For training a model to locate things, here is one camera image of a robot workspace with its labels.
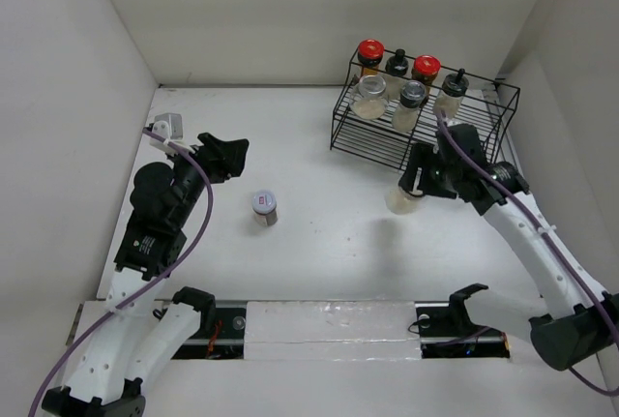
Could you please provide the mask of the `black knob cap salt bottle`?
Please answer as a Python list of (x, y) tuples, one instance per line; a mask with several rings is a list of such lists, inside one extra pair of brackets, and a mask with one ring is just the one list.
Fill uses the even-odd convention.
[(433, 113), (438, 117), (455, 118), (468, 88), (469, 81), (464, 68), (456, 73), (447, 74), (434, 101)]

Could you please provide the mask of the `round glass jar metal rim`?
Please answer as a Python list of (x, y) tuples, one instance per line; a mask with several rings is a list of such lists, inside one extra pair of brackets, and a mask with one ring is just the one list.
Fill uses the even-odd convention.
[(353, 89), (351, 96), (351, 110), (358, 117), (365, 120), (380, 118), (386, 111), (386, 80), (378, 74), (362, 76)]

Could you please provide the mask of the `orange label jar red lid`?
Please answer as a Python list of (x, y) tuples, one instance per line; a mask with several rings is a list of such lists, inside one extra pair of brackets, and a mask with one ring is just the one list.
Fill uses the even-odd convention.
[(422, 83), (429, 92), (440, 70), (441, 63), (436, 57), (420, 55), (413, 62), (411, 78)]

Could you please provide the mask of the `black pump cap salt bottle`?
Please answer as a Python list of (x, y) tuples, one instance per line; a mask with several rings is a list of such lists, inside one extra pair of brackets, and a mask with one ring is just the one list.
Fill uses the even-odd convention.
[(407, 74), (409, 67), (408, 60), (404, 49), (397, 49), (395, 53), (387, 60), (385, 66), (385, 78), (387, 82), (387, 91), (391, 97), (399, 93), (404, 77)]

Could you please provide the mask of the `dark sauce jar red lid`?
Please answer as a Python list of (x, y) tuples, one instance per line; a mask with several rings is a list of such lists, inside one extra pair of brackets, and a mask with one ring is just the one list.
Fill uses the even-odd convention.
[(384, 50), (384, 45), (375, 39), (366, 39), (358, 44), (357, 60), (362, 67), (361, 76), (378, 74)]

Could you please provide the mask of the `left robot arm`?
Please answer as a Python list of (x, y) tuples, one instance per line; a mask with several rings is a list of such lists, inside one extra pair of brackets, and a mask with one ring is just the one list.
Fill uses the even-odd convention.
[(29, 413), (141, 416), (145, 392), (191, 336), (215, 327), (214, 295), (183, 287), (158, 325), (144, 331), (164, 282), (189, 257), (211, 220), (213, 187), (239, 177), (247, 139), (202, 133), (194, 146), (144, 129), (166, 155), (133, 178), (133, 207), (105, 302), (105, 313), (67, 348), (44, 379)]

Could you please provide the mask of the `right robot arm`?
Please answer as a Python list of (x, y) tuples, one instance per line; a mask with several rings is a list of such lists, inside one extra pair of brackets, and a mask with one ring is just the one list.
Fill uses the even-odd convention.
[(517, 168), (488, 162), (470, 124), (440, 124), (436, 139), (435, 146), (412, 146), (399, 191), (472, 205), (514, 252), (539, 295), (534, 302), (511, 300), (473, 283), (451, 294), (450, 327), (460, 335), (487, 327), (514, 335), (557, 371), (618, 344), (617, 295), (576, 261)]

